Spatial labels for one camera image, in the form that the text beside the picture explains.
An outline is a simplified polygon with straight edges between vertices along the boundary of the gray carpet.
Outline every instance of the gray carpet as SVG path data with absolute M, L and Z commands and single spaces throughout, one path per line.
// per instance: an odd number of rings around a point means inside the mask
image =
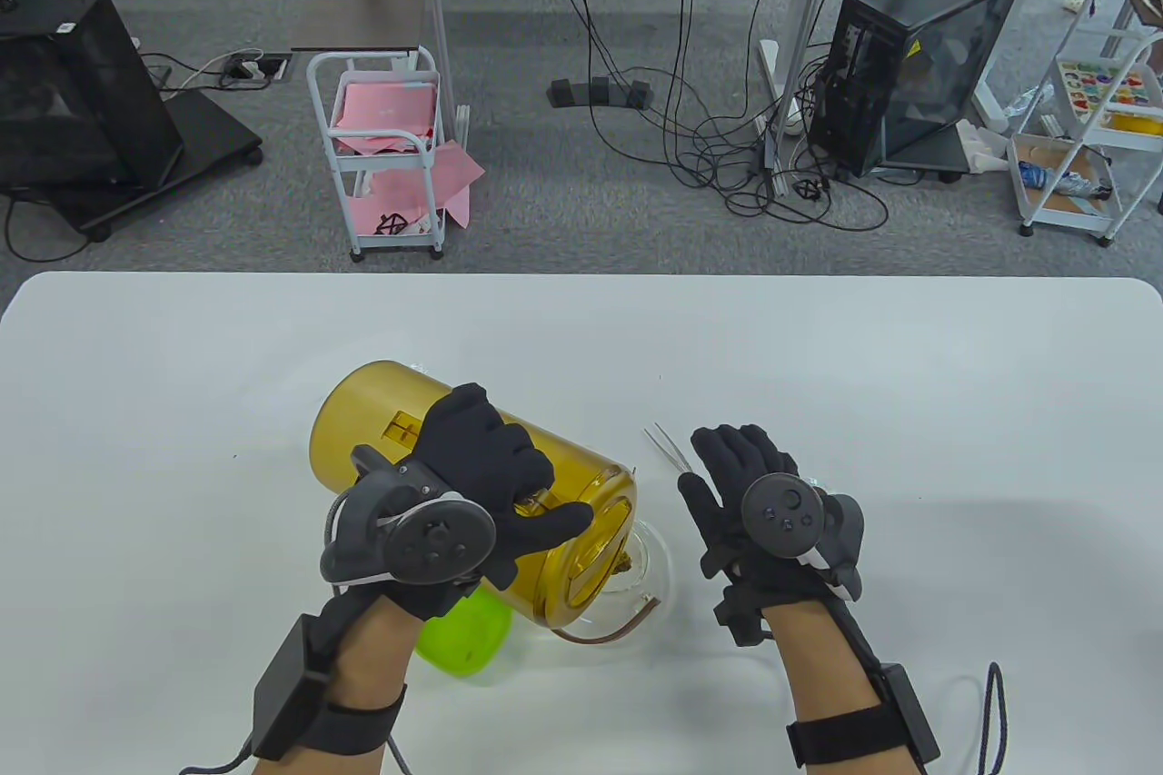
M 285 48 L 301 0 L 114 0 L 147 51 L 206 61 L 242 45 Z M 619 64 L 670 66 L 678 0 L 590 0 Z M 1028 0 L 1004 37 L 991 80 L 1003 101 L 1033 85 L 1068 27 L 1061 0 Z M 1113 248 L 1087 235 L 1039 228 L 1019 239 L 1004 176 L 946 186 L 871 186 L 891 218 L 872 234 L 841 234 L 729 214 L 709 191 L 685 189 L 664 168 L 608 151 L 586 112 L 550 109 L 549 80 L 584 80 L 584 31 L 565 0 L 447 0 L 457 95 L 472 104 L 473 156 L 487 176 L 472 191 L 472 223 L 454 230 L 448 256 L 370 255 L 355 265 L 324 173 L 301 66 L 264 93 L 215 94 L 266 138 L 266 162 L 167 198 L 113 239 L 53 269 L 433 270 L 515 272 L 885 273 L 885 276 L 1137 276 L 1163 286 L 1163 215 L 1150 202 Z M 695 0 L 690 80 L 715 112 L 743 109 L 743 45 L 754 0 Z M 764 0 L 756 37 L 773 35 L 786 0 Z M 1116 0 L 1106 0 L 1113 14 Z M 830 36 L 829 0 L 818 37 Z M 654 77 L 656 88 L 661 78 Z M 758 70 L 749 106 L 766 101 Z M 661 134 L 627 111 L 599 120 L 619 147 L 657 157 Z M 1137 165 L 1119 161 L 1134 180 Z M 835 219 L 868 222 L 859 194 L 837 194 Z M 48 256 L 76 243 L 53 214 L 17 207 L 14 241 Z M 0 251 L 0 307 L 41 268 Z

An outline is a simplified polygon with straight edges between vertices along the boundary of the rolling cart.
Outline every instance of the rolling cart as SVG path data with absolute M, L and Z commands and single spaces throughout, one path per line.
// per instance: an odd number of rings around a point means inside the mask
M 444 256 L 444 215 L 436 207 L 433 189 L 436 147 L 444 143 L 440 73 L 427 49 L 416 49 L 415 57 L 415 69 L 404 69 L 409 61 L 407 51 L 323 52 L 307 64 L 307 86 L 354 263 L 364 259 L 368 248 L 428 247 L 433 259 Z M 347 69 L 340 74 L 328 114 L 319 73 L 337 61 Z M 378 61 L 398 69 L 357 69 L 358 61 Z M 383 120 L 381 127 L 370 127 L 374 119 Z M 398 220 L 391 185 L 381 189 L 371 184 L 373 173 L 408 170 L 423 173 L 428 206 L 423 232 L 408 232 Z M 362 200 L 358 208 L 354 202 L 357 198 Z
M 1163 27 L 1158 15 L 1144 16 L 1147 27 Z M 1085 0 L 1087 8 L 1092 0 Z M 1163 172 L 1163 91 L 1155 72 L 1140 62 L 1153 44 L 1163 40 L 1163 30 L 1148 33 L 1123 30 L 1121 27 L 1079 27 L 1086 15 L 1075 16 L 1035 93 L 1054 85 L 1055 118 L 1062 123 L 1062 138 L 1026 135 L 1026 125 L 1037 107 L 1037 99 L 1022 115 L 1011 140 L 1008 161 L 1014 194 L 1022 222 L 1022 235 L 1034 234 L 1034 223 L 1075 227 L 1096 235 L 1101 247 L 1108 247 L 1147 191 Z M 1104 35 L 1118 45 L 1130 43 L 1121 57 L 1064 56 L 1066 44 L 1076 33 Z M 1153 154 L 1154 168 L 1126 201 L 1119 197 L 1110 173 L 1111 149 Z M 1022 183 L 1019 161 L 1041 165 L 1048 176 L 1042 190 L 1027 189 Z M 1055 191 L 1068 170 L 1097 182 L 1097 197 L 1066 197 Z

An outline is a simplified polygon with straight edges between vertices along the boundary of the black computer case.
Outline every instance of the black computer case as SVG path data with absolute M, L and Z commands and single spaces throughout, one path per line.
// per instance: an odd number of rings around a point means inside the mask
M 811 143 L 864 176 L 963 118 L 1014 0 L 844 0 Z
M 13 0 L 0 14 L 0 190 L 158 189 L 183 138 L 112 0 Z

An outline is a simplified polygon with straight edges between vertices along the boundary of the white shelf cart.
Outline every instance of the white shelf cart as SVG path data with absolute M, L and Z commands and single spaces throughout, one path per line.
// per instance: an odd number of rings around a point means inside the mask
M 412 57 L 415 69 L 407 69 Z M 320 70 L 328 64 L 342 62 L 347 67 L 340 74 L 340 80 L 331 98 L 331 109 L 323 106 L 323 91 L 320 86 Z M 378 62 L 395 66 L 394 69 L 357 69 L 357 62 Z M 433 88 L 433 118 L 430 133 L 416 135 L 411 130 L 393 128 L 352 128 L 341 127 L 348 94 L 365 85 L 404 85 L 416 88 Z M 444 125 L 441 118 L 440 73 L 433 56 L 424 48 L 415 52 L 323 52 L 312 57 L 307 64 L 307 86 L 315 106 L 315 119 L 323 140 L 323 151 L 331 172 L 331 180 L 340 198 L 343 221 L 351 242 L 351 259 L 359 263 L 364 259 L 366 248 L 419 248 L 428 247 L 433 259 L 444 256 L 444 216 L 436 207 L 436 193 L 433 189 L 433 166 L 436 162 L 436 148 L 444 144 Z M 392 140 L 391 151 L 378 149 L 374 140 Z M 373 197 L 370 190 L 371 176 L 377 172 L 394 172 L 395 170 L 421 170 L 423 172 L 424 194 L 428 205 L 427 232 L 379 232 L 376 227 L 361 226 L 352 211 L 352 201 L 357 197 Z
M 1065 135 L 1063 138 L 1026 135 L 1023 130 L 1039 102 L 1033 99 L 1011 140 L 1008 161 L 1022 218 L 1019 227 L 1022 235 L 1033 235 L 1034 223 L 1054 223 L 1089 230 L 1101 247 L 1108 247 L 1163 172 L 1163 93 L 1156 74 L 1140 62 L 1153 44 L 1163 40 L 1163 31 L 1144 34 L 1121 27 L 1079 27 L 1087 16 L 1085 12 L 1091 2 L 1084 1 L 1083 12 L 1075 16 L 1062 37 L 1036 91 L 1041 93 L 1048 83 L 1053 83 L 1055 115 Z M 1130 49 L 1121 57 L 1076 59 L 1064 56 L 1063 51 L 1076 33 L 1108 36 L 1115 44 L 1129 43 Z M 1079 65 L 1093 77 L 1093 83 L 1089 83 L 1087 78 L 1085 90 L 1079 86 L 1084 81 L 1078 74 Z M 1132 81 L 1137 85 L 1134 101 L 1128 95 Z M 1154 127 L 1157 130 L 1146 131 Z M 1156 157 L 1154 168 L 1126 201 L 1119 197 L 1110 173 L 1111 157 L 1107 152 L 1112 149 Z M 1043 159 L 1030 159 L 1035 154 Z M 1048 170 L 1042 190 L 1022 185 L 1019 159 L 1028 159 Z M 1099 182 L 1110 190 L 1110 197 L 1064 197 L 1056 193 L 1055 186 L 1068 170 Z

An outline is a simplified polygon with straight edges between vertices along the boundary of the yellow label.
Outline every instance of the yellow label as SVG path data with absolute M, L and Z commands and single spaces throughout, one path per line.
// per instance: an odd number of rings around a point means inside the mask
M 402 445 L 407 450 L 416 447 L 416 439 L 420 438 L 420 419 L 414 418 L 405 411 L 399 411 L 392 418 L 392 422 L 384 431 L 384 438 L 391 439 L 397 445 Z

